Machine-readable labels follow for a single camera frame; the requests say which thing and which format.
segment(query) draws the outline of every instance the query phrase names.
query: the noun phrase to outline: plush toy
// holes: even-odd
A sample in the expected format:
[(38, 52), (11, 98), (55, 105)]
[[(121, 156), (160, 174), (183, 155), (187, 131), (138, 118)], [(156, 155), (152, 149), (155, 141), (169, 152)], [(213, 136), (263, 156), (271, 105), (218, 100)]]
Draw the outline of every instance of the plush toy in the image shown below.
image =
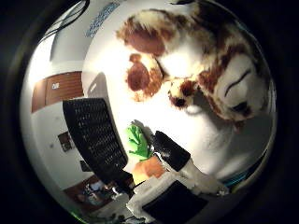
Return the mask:
[[(142, 10), (117, 32), (126, 45), (152, 57), (147, 62), (161, 71), (161, 79), (151, 82), (155, 90), (147, 95), (141, 86), (149, 85), (150, 79), (140, 78), (134, 89), (130, 71), (134, 77), (145, 72), (138, 73), (136, 65), (129, 69), (127, 80), (135, 100), (150, 98), (169, 81), (168, 98), (176, 108), (192, 105), (201, 90), (212, 110), (224, 120), (239, 124), (258, 115), (267, 103), (269, 74), (253, 37), (229, 14), (223, 16), (209, 4), (194, 6), (196, 10), (190, 15)], [(142, 62), (146, 56), (140, 58), (138, 63), (146, 65)]]

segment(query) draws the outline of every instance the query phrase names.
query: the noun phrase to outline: cable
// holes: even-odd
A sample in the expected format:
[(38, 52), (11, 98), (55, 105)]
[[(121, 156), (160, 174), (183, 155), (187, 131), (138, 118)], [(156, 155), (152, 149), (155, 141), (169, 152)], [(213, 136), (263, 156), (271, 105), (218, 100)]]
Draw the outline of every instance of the cable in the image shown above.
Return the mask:
[(68, 15), (66, 18), (64, 18), (64, 19), (62, 19), (62, 20), (56, 21), (53, 25), (57, 24), (58, 22), (65, 21), (65, 20), (67, 20), (68, 18), (73, 17), (74, 15), (76, 15), (76, 14), (79, 13), (78, 16), (77, 16), (76, 18), (74, 18), (72, 21), (69, 21), (69, 22), (67, 22), (66, 24), (60, 26), (60, 27), (57, 28), (57, 29), (54, 29), (54, 30), (49, 31), (48, 33), (45, 33), (44, 37), (38, 42), (38, 44), (40, 44), (41, 42), (43, 42), (44, 40), (46, 40), (46, 39), (49, 38), (50, 36), (57, 34), (58, 32), (62, 31), (65, 27), (67, 27), (67, 26), (69, 26), (70, 24), (72, 24), (73, 22), (75, 22), (75, 21), (76, 21), (76, 20), (77, 20), (77, 19), (78, 19), (78, 18), (79, 18), (85, 11), (86, 11), (86, 9), (88, 8), (89, 4), (91, 3), (90, 0), (84, 0), (84, 1), (85, 1), (85, 4), (84, 4), (84, 6), (83, 6), (80, 10), (78, 10), (77, 12), (75, 12), (75, 13), (73, 13), (73, 14), (71, 14), (71, 15)]

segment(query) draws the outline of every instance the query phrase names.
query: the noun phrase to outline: black object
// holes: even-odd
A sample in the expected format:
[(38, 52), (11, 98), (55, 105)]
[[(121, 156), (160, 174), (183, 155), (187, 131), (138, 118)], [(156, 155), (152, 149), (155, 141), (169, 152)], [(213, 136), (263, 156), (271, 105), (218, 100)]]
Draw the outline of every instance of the black object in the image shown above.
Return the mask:
[(67, 127), (83, 159), (104, 183), (116, 181), (127, 158), (114, 132), (105, 100), (64, 101), (63, 108)]
[(175, 181), (163, 194), (142, 208), (163, 224), (181, 224), (199, 213), (207, 201)]
[(171, 3), (172, 5), (186, 5), (194, 2), (195, 0), (180, 0), (176, 3)]
[(85, 161), (80, 161), (80, 167), (83, 172), (92, 172), (92, 169), (86, 164)]
[(152, 144), (154, 152), (158, 152), (162, 159), (176, 171), (183, 168), (191, 157), (188, 151), (160, 131), (152, 136)]

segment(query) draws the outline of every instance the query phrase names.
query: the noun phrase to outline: chair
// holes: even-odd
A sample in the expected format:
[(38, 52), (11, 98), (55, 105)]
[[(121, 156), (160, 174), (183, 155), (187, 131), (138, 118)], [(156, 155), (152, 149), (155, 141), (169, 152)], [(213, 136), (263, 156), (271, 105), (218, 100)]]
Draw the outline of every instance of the chair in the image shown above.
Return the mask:
[(123, 180), (127, 157), (102, 98), (63, 101), (64, 117), (73, 141), (90, 168), (108, 184)]

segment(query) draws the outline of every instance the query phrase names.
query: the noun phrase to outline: brown fur patch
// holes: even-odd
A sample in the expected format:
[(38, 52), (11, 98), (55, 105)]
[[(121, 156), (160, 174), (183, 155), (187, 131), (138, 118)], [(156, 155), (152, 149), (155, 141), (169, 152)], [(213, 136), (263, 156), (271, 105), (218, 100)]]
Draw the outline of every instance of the brown fur patch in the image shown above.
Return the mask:
[(143, 63), (134, 63), (128, 71), (127, 82), (132, 91), (144, 90), (150, 84), (150, 74)]
[(218, 49), (224, 49), (225, 48), (225, 42), (228, 37), (232, 36), (231, 33), (224, 27), (221, 27), (221, 29), (218, 32), (217, 37), (217, 48)]
[(140, 54), (131, 54), (130, 55), (130, 62), (139, 63), (140, 60), (141, 60), (141, 55)]
[(194, 94), (194, 82), (190, 80), (185, 80), (179, 87), (180, 91), (183, 93), (184, 96), (191, 96)]
[(150, 69), (149, 71), (150, 83), (144, 93), (147, 96), (153, 96), (162, 86), (162, 74), (160, 69)]
[(247, 53), (246, 47), (242, 44), (232, 45), (227, 49), (225, 55), (221, 57), (221, 66), (222, 69), (225, 70), (228, 63), (234, 58), (236, 54), (244, 54)]
[(160, 56), (165, 51), (164, 42), (156, 30), (150, 32), (137, 25), (132, 32), (127, 32), (125, 42), (140, 52)]
[(218, 106), (216, 105), (216, 103), (214, 102), (213, 98), (208, 96), (207, 97), (208, 103), (211, 105), (212, 110), (216, 113), (216, 114), (221, 114), (221, 110), (218, 108)]
[(173, 31), (171, 31), (169, 29), (164, 29), (164, 28), (162, 28), (160, 30), (160, 34), (164, 38), (164, 40), (167, 40), (167, 41), (171, 40), (175, 35), (175, 33)]
[(221, 76), (223, 69), (221, 66), (214, 65), (210, 70), (204, 71), (198, 76), (198, 83), (209, 92), (213, 93), (214, 88)]

